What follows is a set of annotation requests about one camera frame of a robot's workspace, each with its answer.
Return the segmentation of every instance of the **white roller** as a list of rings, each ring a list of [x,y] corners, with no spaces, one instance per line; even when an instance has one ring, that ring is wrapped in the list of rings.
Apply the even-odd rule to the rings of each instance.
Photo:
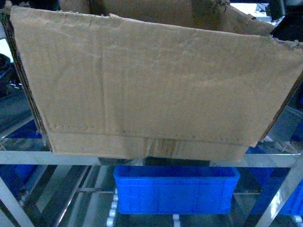
[[[181,227],[181,223],[179,220],[174,220],[174,227]]]
[[[302,217],[301,216],[298,216],[298,215],[296,215],[296,216],[291,216],[290,217],[294,222],[302,222]]]
[[[173,215],[172,215],[172,219],[173,219],[173,220],[179,220],[179,219],[180,219],[179,214],[173,214]]]
[[[118,201],[118,195],[114,195],[114,199],[113,199],[114,201]]]
[[[114,226],[114,218],[107,218],[107,221],[106,221],[106,227],[113,227]]]
[[[117,202],[112,202],[112,209],[117,209],[118,203]]]
[[[114,216],[116,216],[116,209],[110,209],[110,211],[109,211],[109,216],[110,217],[114,217]]]

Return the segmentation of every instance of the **blue bin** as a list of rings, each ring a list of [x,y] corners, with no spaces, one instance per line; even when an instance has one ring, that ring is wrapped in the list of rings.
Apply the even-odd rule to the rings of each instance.
[[[263,185],[261,185],[262,194],[254,205],[251,211],[252,214],[261,214],[265,211],[267,205],[271,202],[283,183],[288,171],[288,168],[276,169],[275,171],[270,170],[270,168],[258,168],[257,171],[252,171],[256,180],[263,182]],[[299,183],[279,213],[283,215],[303,215],[303,180]]]
[[[116,166],[122,214],[228,214],[236,168]]]

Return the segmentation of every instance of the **cardboard box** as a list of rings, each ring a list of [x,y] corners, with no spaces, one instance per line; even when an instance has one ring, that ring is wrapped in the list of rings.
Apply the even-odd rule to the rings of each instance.
[[[210,25],[194,2],[119,2],[90,7],[129,18],[11,9],[9,42],[52,151],[240,160],[301,81],[302,44],[259,36],[270,25],[211,1],[229,23]]]

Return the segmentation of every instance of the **cardboard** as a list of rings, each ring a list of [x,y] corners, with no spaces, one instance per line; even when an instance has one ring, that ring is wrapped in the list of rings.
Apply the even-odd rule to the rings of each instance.
[[[240,160],[301,81],[302,45],[271,37],[19,7],[10,20],[55,153]]]
[[[94,14],[116,14],[144,22],[232,32],[268,35],[275,27],[246,15],[225,0],[93,0]]]

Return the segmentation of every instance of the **metal bar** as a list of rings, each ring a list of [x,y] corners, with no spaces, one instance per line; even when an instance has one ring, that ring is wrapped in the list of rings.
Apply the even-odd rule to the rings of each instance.
[[[41,197],[45,187],[47,186],[49,179],[55,172],[57,166],[48,166],[43,174],[41,175],[38,182],[35,183],[34,188],[30,192],[29,196],[25,198],[24,207],[32,206],[36,204],[39,198]]]
[[[43,210],[40,226],[56,227],[59,225],[87,170],[88,166],[73,166],[70,169],[60,190],[52,196]]]
[[[17,129],[21,128],[23,125],[29,123],[31,120],[33,120],[34,117],[33,116],[29,116],[29,117],[26,117],[24,119],[22,119],[21,121],[18,121],[18,123],[14,124],[14,126],[11,126],[10,128],[2,131],[0,133],[0,137],[1,138],[4,138],[8,135],[10,135],[12,132],[16,131]]]
[[[34,227],[34,224],[29,219],[24,210],[20,207],[18,201],[10,192],[2,178],[0,177],[0,199],[14,216],[15,220],[23,227]]]
[[[271,203],[263,215],[249,215],[244,226],[246,227],[268,227],[282,209],[290,195],[296,189],[303,179],[303,156],[297,160],[295,165],[289,171],[281,187],[275,194]]]
[[[24,165],[100,165],[98,157],[56,155],[50,151],[1,151],[0,164]]]
[[[23,91],[0,98],[0,138],[33,120]]]
[[[41,180],[42,176],[47,170],[48,165],[39,165],[35,168],[34,172],[31,174],[30,178],[27,180],[24,187],[26,188],[27,192],[30,194],[37,186],[39,181]]]
[[[245,154],[240,162],[211,161],[209,166],[222,167],[292,167],[300,155]]]
[[[78,188],[77,193],[80,193],[80,192],[113,194],[113,193],[115,193],[115,190],[107,191],[102,188]]]

